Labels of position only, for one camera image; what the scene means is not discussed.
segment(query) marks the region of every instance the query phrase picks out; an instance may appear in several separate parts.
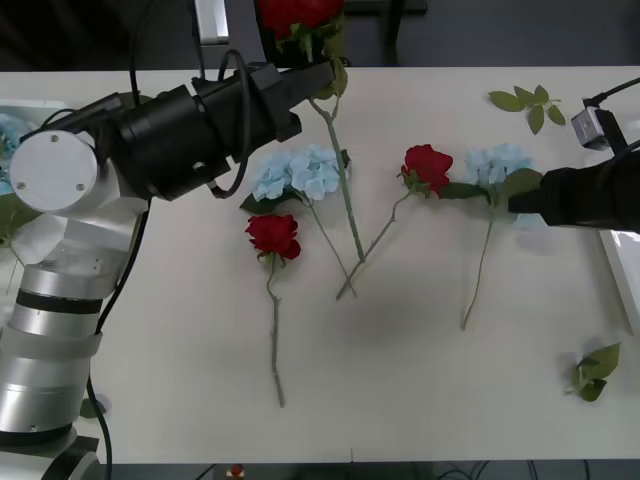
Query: black cable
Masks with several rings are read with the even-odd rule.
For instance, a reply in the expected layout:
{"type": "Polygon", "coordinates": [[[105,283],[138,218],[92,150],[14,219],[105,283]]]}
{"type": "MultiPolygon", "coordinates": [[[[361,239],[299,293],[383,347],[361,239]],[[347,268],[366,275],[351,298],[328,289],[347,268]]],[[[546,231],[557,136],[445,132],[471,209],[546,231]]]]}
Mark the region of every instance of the black cable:
{"type": "MultiPolygon", "coordinates": [[[[135,60],[137,40],[138,40],[138,35],[140,33],[140,29],[144,23],[144,20],[149,14],[149,11],[155,1],[156,0],[149,0],[147,4],[144,6],[143,11],[140,14],[140,17],[138,18],[136,29],[133,32],[133,35],[131,38],[131,51],[129,52],[129,80],[131,81],[131,93],[133,95],[133,103],[135,104],[136,107],[140,105],[140,92],[138,92],[138,81],[136,78],[136,60],[135,60]]],[[[149,218],[150,208],[151,208],[151,201],[149,201],[149,208],[147,209],[147,211],[144,212],[142,215],[140,215],[140,221],[138,222],[136,237],[133,242],[133,246],[131,248],[131,254],[129,255],[129,259],[127,260],[127,265],[125,266],[124,271],[122,272],[120,281],[118,282],[118,284],[116,285],[116,288],[113,291],[113,295],[111,295],[111,298],[107,302],[106,307],[104,308],[104,310],[100,314],[100,317],[98,318],[98,323],[96,326],[96,334],[99,334],[102,332],[102,327],[104,326],[104,323],[107,320],[107,316],[113,309],[113,306],[118,300],[118,297],[120,297],[120,293],[122,292],[122,289],[124,288],[124,285],[127,283],[127,279],[131,274],[131,270],[133,270],[133,265],[135,264],[136,258],[138,256],[138,252],[140,251],[140,245],[142,245],[142,237],[144,235],[144,231],[147,226],[147,220],[149,218]]],[[[105,467],[105,478],[106,480],[111,480],[111,475],[113,472],[113,448],[111,445],[111,435],[109,433],[109,426],[107,425],[107,422],[104,419],[104,416],[102,415],[102,411],[100,410],[100,407],[98,405],[98,401],[95,398],[93,385],[91,383],[91,374],[89,374],[89,378],[87,380],[87,394],[89,395],[89,401],[91,402],[91,405],[93,406],[93,409],[96,412],[96,416],[98,417],[98,423],[100,423],[102,436],[104,437],[104,444],[105,444],[106,457],[107,457],[107,463],[105,467]]]]}
{"type": "Polygon", "coordinates": [[[102,429],[102,435],[104,436],[104,448],[107,452],[107,464],[105,466],[105,478],[111,480],[111,474],[113,472],[113,449],[111,448],[111,435],[109,435],[109,427],[107,427],[107,421],[104,419],[102,409],[96,399],[96,393],[93,391],[93,384],[91,383],[91,375],[87,380],[87,394],[89,395],[89,402],[93,411],[96,413],[98,423],[102,429]]]}
{"type": "Polygon", "coordinates": [[[228,50],[224,54],[220,70],[218,71],[218,82],[222,82],[224,80],[224,73],[227,70],[229,57],[234,57],[236,60],[236,66],[238,72],[240,72],[240,84],[242,86],[242,150],[238,157],[240,159],[238,173],[236,175],[236,179],[233,181],[233,185],[231,185],[231,188],[229,190],[223,190],[217,185],[211,188],[211,192],[214,197],[223,199],[229,198],[238,191],[238,188],[240,188],[242,179],[247,172],[249,155],[251,155],[251,90],[249,86],[249,72],[240,52],[237,50],[228,50]]]}
{"type": "Polygon", "coordinates": [[[482,466],[480,467],[480,470],[478,470],[478,475],[476,475],[475,480],[480,480],[480,477],[482,476],[482,472],[484,472],[484,469],[487,468],[487,466],[491,463],[491,461],[487,460],[486,462],[484,462],[482,464],[482,466]]]}
{"type": "Polygon", "coordinates": [[[51,115],[49,115],[47,117],[47,119],[42,122],[42,125],[40,126],[40,128],[44,128],[47,125],[49,125],[51,123],[51,121],[56,118],[58,115],[60,115],[61,113],[73,113],[75,112],[75,110],[73,108],[61,108],[60,110],[58,110],[57,112],[52,113],[51,115]]]}
{"type": "Polygon", "coordinates": [[[131,82],[133,103],[135,103],[136,105],[140,105],[140,92],[138,91],[138,79],[136,77],[136,54],[138,50],[138,36],[140,35],[144,22],[147,20],[149,12],[151,11],[151,7],[153,7],[153,4],[155,2],[156,0],[148,0],[144,7],[142,7],[142,11],[140,12],[140,16],[138,16],[138,20],[136,21],[136,25],[133,30],[133,35],[131,35],[131,43],[129,45],[129,81],[131,82]]]}
{"type": "Polygon", "coordinates": [[[585,100],[583,100],[582,103],[584,104],[585,107],[598,108],[600,104],[604,102],[607,98],[609,98],[611,95],[615,95],[616,93],[621,92],[622,90],[626,90],[629,87],[633,87],[634,85],[637,85],[639,83],[640,83],[640,77],[634,80],[630,80],[626,83],[623,83],[622,85],[618,85],[617,87],[612,88],[611,90],[608,90],[606,92],[602,92],[593,98],[586,98],[585,100]]]}
{"type": "Polygon", "coordinates": [[[200,38],[200,28],[198,27],[198,13],[196,10],[196,0],[189,1],[189,13],[191,14],[191,38],[193,46],[196,48],[196,56],[198,57],[198,67],[200,68],[200,80],[206,80],[207,76],[204,71],[204,57],[202,55],[202,39],[200,38]]]}
{"type": "Polygon", "coordinates": [[[207,473],[209,473],[211,470],[216,468],[216,465],[217,465],[216,463],[213,463],[213,464],[209,465],[209,467],[207,467],[207,469],[204,472],[202,472],[200,475],[198,475],[195,478],[195,480],[202,480],[207,473]]]}

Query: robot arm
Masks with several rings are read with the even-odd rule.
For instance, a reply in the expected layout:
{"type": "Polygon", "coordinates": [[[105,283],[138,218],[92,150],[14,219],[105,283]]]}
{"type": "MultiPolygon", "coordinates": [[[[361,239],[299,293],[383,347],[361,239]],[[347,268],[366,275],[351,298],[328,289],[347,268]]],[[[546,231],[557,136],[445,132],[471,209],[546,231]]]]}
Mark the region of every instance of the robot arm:
{"type": "Polygon", "coordinates": [[[224,81],[194,79],[194,96],[181,86],[133,109],[109,95],[23,139],[10,171],[16,194],[67,224],[54,250],[25,268],[0,337],[0,456],[17,446],[68,446],[61,439],[98,351],[102,302],[149,200],[204,184],[226,198],[215,183],[230,170],[226,157],[244,174],[254,150],[301,132],[289,110],[333,80],[328,63],[282,74],[266,64],[224,81]]]}
{"type": "Polygon", "coordinates": [[[546,173],[540,188],[509,201],[512,213],[539,213],[550,226],[587,227],[640,232],[640,153],[634,150],[613,113],[599,107],[608,96],[640,83],[640,79],[584,101],[585,110],[571,123],[585,148],[611,148],[614,157],[587,168],[560,168],[546,173]]]}

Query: leaf cluster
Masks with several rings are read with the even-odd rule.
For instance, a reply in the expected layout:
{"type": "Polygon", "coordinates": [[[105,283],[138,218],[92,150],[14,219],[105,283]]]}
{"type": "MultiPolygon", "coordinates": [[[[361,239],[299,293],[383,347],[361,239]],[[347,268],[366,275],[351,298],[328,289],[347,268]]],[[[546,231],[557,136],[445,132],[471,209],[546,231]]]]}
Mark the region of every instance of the leaf cluster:
{"type": "Polygon", "coordinates": [[[505,112],[522,112],[527,110],[527,123],[534,135],[542,129],[544,125],[545,109],[549,120],[556,125],[566,125],[567,120],[560,111],[556,102],[551,100],[549,92],[538,85],[533,93],[521,87],[513,87],[515,95],[508,92],[495,91],[489,93],[489,99],[500,110],[505,112]]]}
{"type": "Polygon", "coordinates": [[[573,370],[572,392],[586,402],[595,402],[607,385],[607,378],[618,366],[620,343],[609,345],[584,357],[573,370]]]}

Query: flower head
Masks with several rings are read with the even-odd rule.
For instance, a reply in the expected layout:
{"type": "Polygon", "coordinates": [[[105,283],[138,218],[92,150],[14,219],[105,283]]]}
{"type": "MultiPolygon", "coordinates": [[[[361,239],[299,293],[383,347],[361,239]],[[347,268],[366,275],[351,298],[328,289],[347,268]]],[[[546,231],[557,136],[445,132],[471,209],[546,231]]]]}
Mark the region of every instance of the flower head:
{"type": "Polygon", "coordinates": [[[302,24],[320,27],[338,15],[344,0],[259,0],[265,27],[273,30],[278,39],[291,35],[291,26],[302,24]]]}
{"type": "Polygon", "coordinates": [[[263,215],[251,217],[245,230],[253,238],[251,243],[265,253],[277,253],[293,260],[300,255],[300,244],[295,239],[298,222],[293,215],[263,215]]]}
{"type": "Polygon", "coordinates": [[[0,195],[13,192],[9,182],[9,167],[20,145],[20,137],[32,130],[23,120],[0,113],[0,195]]]}
{"type": "Polygon", "coordinates": [[[301,150],[269,155],[262,165],[253,196],[260,201],[295,189],[312,200],[322,200],[340,186],[338,160],[330,148],[309,145],[301,150]]]}
{"type": "Polygon", "coordinates": [[[481,187],[502,183],[507,175],[522,168],[532,168],[533,160],[518,145],[505,143],[467,154],[466,181],[481,187]]]}
{"type": "Polygon", "coordinates": [[[415,172],[419,181],[437,194],[449,185],[447,171],[451,165],[453,158],[449,155],[435,151],[431,145],[416,145],[407,150],[401,172],[405,175],[415,172]]]}

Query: loose leaf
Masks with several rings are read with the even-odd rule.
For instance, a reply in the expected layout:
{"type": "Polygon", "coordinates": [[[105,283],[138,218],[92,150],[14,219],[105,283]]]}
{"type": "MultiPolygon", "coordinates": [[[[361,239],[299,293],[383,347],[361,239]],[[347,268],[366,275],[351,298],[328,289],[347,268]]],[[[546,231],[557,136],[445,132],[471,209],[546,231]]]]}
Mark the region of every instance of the loose leaf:
{"type": "Polygon", "coordinates": [[[538,85],[534,92],[536,100],[541,103],[549,101],[549,92],[547,92],[542,85],[538,85]]]}
{"type": "Polygon", "coordinates": [[[520,99],[520,101],[526,105],[527,107],[533,106],[533,104],[538,103],[536,96],[520,87],[513,87],[513,90],[516,92],[516,96],[520,99]]]}
{"type": "Polygon", "coordinates": [[[441,188],[438,197],[448,199],[485,197],[489,202],[489,193],[484,188],[478,185],[458,182],[451,182],[446,187],[441,188]]]}
{"type": "Polygon", "coordinates": [[[0,196],[0,239],[4,242],[11,238],[18,228],[40,215],[22,203],[15,193],[0,196]]]}
{"type": "Polygon", "coordinates": [[[527,122],[529,122],[529,128],[531,128],[534,135],[537,135],[542,130],[542,125],[544,124],[544,108],[542,108],[542,105],[536,105],[529,110],[527,122]]]}
{"type": "Polygon", "coordinates": [[[620,344],[616,343],[590,353],[580,362],[580,368],[586,378],[600,380],[613,373],[619,358],[620,344]]]}
{"type": "Polygon", "coordinates": [[[587,386],[589,382],[590,380],[587,380],[586,378],[584,378],[584,375],[582,374],[582,369],[580,368],[580,366],[577,366],[576,368],[573,369],[573,373],[571,374],[571,384],[573,385],[574,393],[582,390],[584,387],[587,386]]]}
{"type": "Polygon", "coordinates": [[[491,102],[500,110],[505,112],[521,112],[524,110],[524,103],[516,97],[507,92],[490,92],[489,98],[491,102]]]}
{"type": "Polygon", "coordinates": [[[578,392],[578,395],[586,402],[595,402],[606,385],[606,380],[596,379],[585,385],[585,387],[578,392]]]}
{"type": "Polygon", "coordinates": [[[551,120],[556,125],[566,125],[567,120],[562,115],[562,112],[555,105],[551,105],[549,110],[547,110],[547,115],[549,116],[549,120],[551,120]]]}
{"type": "MultiPolygon", "coordinates": [[[[96,400],[96,402],[98,403],[98,408],[100,409],[100,411],[105,414],[107,413],[107,409],[104,407],[104,405],[102,405],[102,403],[100,403],[99,400],[96,400]]],[[[93,405],[91,404],[91,401],[88,398],[85,398],[84,400],[82,400],[82,406],[80,407],[80,416],[82,418],[87,418],[87,419],[92,419],[92,418],[96,418],[96,411],[93,409],[93,405]]]]}
{"type": "Polygon", "coordinates": [[[502,187],[503,199],[509,199],[514,195],[531,192],[540,187],[543,175],[530,168],[521,168],[509,174],[502,187]]]}

